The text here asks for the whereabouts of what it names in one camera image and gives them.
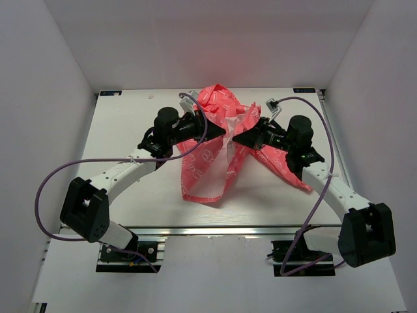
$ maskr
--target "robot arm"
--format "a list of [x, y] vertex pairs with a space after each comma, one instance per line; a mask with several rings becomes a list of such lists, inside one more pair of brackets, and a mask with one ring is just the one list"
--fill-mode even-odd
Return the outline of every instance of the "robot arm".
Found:
[[[173, 154], [173, 146], [186, 140], [199, 141], [205, 122], [200, 111], [182, 99], [186, 112], [179, 117], [174, 108], [162, 108], [154, 126], [146, 131], [142, 142], [128, 158], [132, 162], [118, 163], [109, 170], [84, 180], [75, 178], [69, 185], [61, 211], [61, 222], [90, 243], [102, 242], [121, 250], [136, 251], [137, 236], [109, 219], [109, 206], [130, 185], [160, 168]], [[208, 122], [204, 140], [225, 134], [225, 130]], [[133, 162], [135, 159], [157, 159], [156, 162]]]
[[[269, 100], [267, 106], [274, 108], [274, 102], [274, 99]], [[311, 146], [311, 121], [296, 115], [284, 130], [273, 118], [271, 121], [260, 118], [253, 128], [236, 135], [233, 141], [251, 149], [269, 145], [287, 151], [285, 158], [290, 171], [320, 194], [328, 180], [329, 168]], [[351, 267], [395, 253], [392, 214], [385, 204], [371, 203], [339, 177], [331, 179], [324, 201], [335, 211], [342, 225], [337, 228], [308, 227], [301, 238], [309, 250], [340, 255]]]

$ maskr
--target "cable tie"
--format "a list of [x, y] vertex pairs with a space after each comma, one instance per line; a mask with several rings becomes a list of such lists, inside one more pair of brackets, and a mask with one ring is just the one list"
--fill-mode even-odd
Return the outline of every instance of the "cable tie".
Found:
[[326, 176], [326, 178], [329, 178], [329, 177], [339, 177], [339, 174], [337, 174], [337, 173], [330, 173], [329, 171], [327, 172], [327, 176]]

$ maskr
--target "white enclosure wall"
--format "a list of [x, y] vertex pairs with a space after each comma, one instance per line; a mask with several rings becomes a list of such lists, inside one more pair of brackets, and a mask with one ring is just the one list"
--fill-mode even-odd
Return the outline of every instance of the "white enclosure wall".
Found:
[[45, 0], [94, 91], [326, 87], [373, 0]]
[[[33, 214], [36, 189], [79, 157], [94, 95], [43, 0], [0, 2], [0, 311], [27, 312], [46, 236]], [[53, 179], [42, 218], [57, 229], [73, 171]]]
[[328, 88], [332, 126], [353, 183], [393, 211], [391, 258], [417, 312], [417, 2], [376, 0]]

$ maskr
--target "white tabletop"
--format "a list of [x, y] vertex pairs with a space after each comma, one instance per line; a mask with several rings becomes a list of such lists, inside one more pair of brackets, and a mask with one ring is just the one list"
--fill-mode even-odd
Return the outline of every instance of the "white tabletop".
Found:
[[47, 313], [405, 310], [388, 258], [336, 276], [274, 277], [270, 239], [173, 236], [158, 274], [96, 273], [98, 244], [52, 240], [33, 301]]
[[[122, 91], [120, 96], [98, 97], [83, 158], [127, 157], [152, 126], [160, 108], [179, 111], [179, 92], [189, 89]], [[300, 96], [322, 111], [315, 93], [294, 94], [290, 88], [231, 89], [241, 104], [262, 106], [261, 115], [270, 112], [265, 101]], [[277, 122], [284, 128], [297, 114], [311, 119], [313, 146], [330, 163], [324, 128], [316, 113], [305, 103], [282, 103]], [[79, 176], [88, 179], [110, 168], [109, 163], [82, 164]], [[125, 226], [200, 226], [200, 225], [299, 225], [318, 198], [288, 185], [248, 155], [234, 185], [218, 203], [202, 205], [184, 201], [180, 192], [181, 161], [167, 162], [158, 171], [125, 190], [111, 205], [111, 219]], [[336, 160], [335, 173], [340, 173]], [[336, 214], [323, 203], [313, 224], [339, 224]]]

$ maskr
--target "label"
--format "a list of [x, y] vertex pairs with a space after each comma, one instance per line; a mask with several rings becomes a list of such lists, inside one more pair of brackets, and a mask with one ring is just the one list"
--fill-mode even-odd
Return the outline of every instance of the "label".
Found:
[[315, 93], [314, 88], [293, 88], [294, 93]]
[[100, 96], [121, 96], [121, 90], [105, 90], [100, 92]]

